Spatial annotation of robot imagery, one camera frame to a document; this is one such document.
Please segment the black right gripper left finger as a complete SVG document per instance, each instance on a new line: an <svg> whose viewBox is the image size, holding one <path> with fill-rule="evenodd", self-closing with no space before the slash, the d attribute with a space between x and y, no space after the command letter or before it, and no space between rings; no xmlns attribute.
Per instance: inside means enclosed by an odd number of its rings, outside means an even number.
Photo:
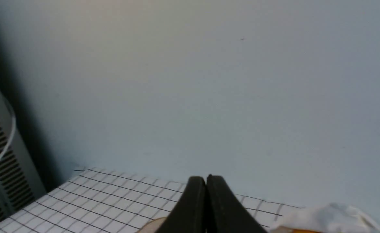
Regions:
<svg viewBox="0 0 380 233"><path fill-rule="evenodd" d="M191 176L180 199L157 233L205 233L204 208L206 183L203 177Z"/></svg>

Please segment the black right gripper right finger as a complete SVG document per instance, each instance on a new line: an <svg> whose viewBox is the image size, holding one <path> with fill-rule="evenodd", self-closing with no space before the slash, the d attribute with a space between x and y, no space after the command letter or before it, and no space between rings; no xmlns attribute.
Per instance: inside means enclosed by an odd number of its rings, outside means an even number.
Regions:
<svg viewBox="0 0 380 233"><path fill-rule="evenodd" d="M266 230L237 200L223 177L207 177L206 232L265 233Z"/></svg>

